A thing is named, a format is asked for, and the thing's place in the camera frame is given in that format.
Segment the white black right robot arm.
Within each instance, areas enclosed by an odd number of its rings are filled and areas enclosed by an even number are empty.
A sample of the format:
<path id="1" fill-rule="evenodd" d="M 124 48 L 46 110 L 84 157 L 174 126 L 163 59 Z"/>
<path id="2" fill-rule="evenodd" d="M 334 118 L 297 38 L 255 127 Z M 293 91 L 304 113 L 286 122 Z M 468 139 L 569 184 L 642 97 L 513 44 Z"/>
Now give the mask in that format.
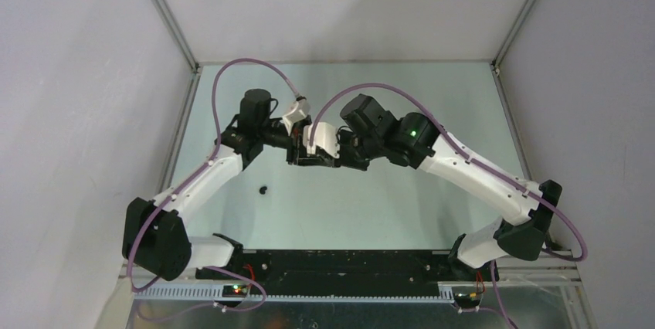
<path id="1" fill-rule="evenodd" d="M 355 162 L 387 158 L 394 165 L 420 169 L 476 196 L 499 213 L 477 232 L 458 237 L 450 251 L 449 269 L 460 281 L 471 280 L 493 259 L 512 256 L 535 261 L 545 245 L 562 187 L 553 180 L 520 179 L 465 148 L 422 113 L 401 119 L 373 97 L 359 94 L 340 112 L 351 129 L 346 140 Z"/>

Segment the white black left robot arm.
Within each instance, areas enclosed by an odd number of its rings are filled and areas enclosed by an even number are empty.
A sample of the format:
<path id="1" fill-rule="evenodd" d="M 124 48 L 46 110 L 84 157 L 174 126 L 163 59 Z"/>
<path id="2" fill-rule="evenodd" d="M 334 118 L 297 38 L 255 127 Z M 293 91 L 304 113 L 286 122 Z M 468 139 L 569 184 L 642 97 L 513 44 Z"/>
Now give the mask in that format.
<path id="1" fill-rule="evenodd" d="M 340 145 L 335 126 L 312 124 L 304 98 L 293 102 L 280 118 L 272 118 L 274 99 L 262 89 L 245 92 L 239 113 L 220 134 L 212 153 L 187 179 L 151 200 L 134 199 L 127 207 L 122 254 L 171 281 L 186 269 L 214 266 L 226 280 L 244 270 L 237 244 L 225 236 L 191 237 L 187 228 L 203 206 L 230 179 L 238 176 L 265 146 L 283 148 L 295 165 L 332 167 Z"/>

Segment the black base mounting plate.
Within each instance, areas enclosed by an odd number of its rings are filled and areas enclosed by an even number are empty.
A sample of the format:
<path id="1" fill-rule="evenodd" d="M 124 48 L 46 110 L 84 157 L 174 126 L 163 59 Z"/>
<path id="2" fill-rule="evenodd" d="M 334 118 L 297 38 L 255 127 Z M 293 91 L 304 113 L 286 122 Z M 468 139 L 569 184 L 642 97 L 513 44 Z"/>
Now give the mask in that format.
<path id="1" fill-rule="evenodd" d="M 268 296 L 435 297 L 439 284 L 489 283 L 489 264 L 472 269 L 446 253 L 417 250 L 282 250 L 238 253 L 226 270 L 252 277 Z"/>

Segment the aluminium frame post right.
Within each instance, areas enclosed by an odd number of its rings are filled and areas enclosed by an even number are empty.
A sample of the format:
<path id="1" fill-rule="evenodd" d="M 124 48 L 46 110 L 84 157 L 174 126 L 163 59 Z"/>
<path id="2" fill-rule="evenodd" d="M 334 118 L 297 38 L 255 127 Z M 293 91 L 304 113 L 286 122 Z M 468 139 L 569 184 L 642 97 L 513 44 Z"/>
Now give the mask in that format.
<path id="1" fill-rule="evenodd" d="M 531 14 L 532 9 L 536 5 L 537 0 L 524 0 L 519 8 L 519 11 L 514 18 L 514 21 L 511 23 L 506 36 L 503 38 L 503 41 L 495 54 L 495 57 L 491 62 L 491 69 L 493 74 L 496 77 L 499 77 L 501 74 L 501 65 L 505 60 L 508 52 L 510 51 L 518 33 L 521 31 L 524 23 L 528 19 L 528 16 Z"/>

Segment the aluminium frame post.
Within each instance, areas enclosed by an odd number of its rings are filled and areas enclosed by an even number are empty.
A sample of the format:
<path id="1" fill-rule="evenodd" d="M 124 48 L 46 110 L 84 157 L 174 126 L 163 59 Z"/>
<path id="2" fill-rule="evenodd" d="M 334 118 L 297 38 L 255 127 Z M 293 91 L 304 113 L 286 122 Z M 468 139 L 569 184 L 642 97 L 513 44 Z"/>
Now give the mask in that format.
<path id="1" fill-rule="evenodd" d="M 163 25 L 168 30 L 171 35 L 175 45 L 178 47 L 178 50 L 183 55 L 186 63 L 189 66 L 189 69 L 196 73 L 199 70 L 199 62 L 195 57 L 191 46 L 186 39 L 181 26 L 176 19 L 174 12 L 171 9 L 171 6 L 168 4 L 167 0 L 151 0 L 154 5 L 155 10 L 161 17 Z"/>
<path id="2" fill-rule="evenodd" d="M 503 38 L 503 41 L 495 54 L 495 57 L 491 62 L 491 69 L 493 74 L 496 77 L 499 77 L 501 74 L 501 65 L 505 60 L 508 52 L 510 51 L 518 33 L 521 31 L 524 23 L 528 19 L 528 16 L 531 14 L 532 9 L 536 5 L 537 0 L 524 0 L 519 8 L 519 11 L 514 18 L 514 21 L 511 23 L 506 36 Z"/>

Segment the aluminium frame post left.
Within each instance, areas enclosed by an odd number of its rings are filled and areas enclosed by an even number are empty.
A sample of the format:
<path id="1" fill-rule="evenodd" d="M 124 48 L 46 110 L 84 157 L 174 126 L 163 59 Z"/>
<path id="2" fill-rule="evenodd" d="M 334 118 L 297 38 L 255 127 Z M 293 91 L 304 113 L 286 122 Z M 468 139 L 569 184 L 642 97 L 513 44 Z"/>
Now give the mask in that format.
<path id="1" fill-rule="evenodd" d="M 171 9 L 171 6 L 168 4 L 167 0 L 151 0 L 154 5 L 155 10 L 161 17 L 163 25 L 168 30 L 171 35 L 175 45 L 178 47 L 178 50 L 183 55 L 186 63 L 189 66 L 189 69 L 196 73 L 199 70 L 199 62 L 195 57 L 191 46 L 186 39 L 181 26 L 176 19 L 174 12 Z"/>

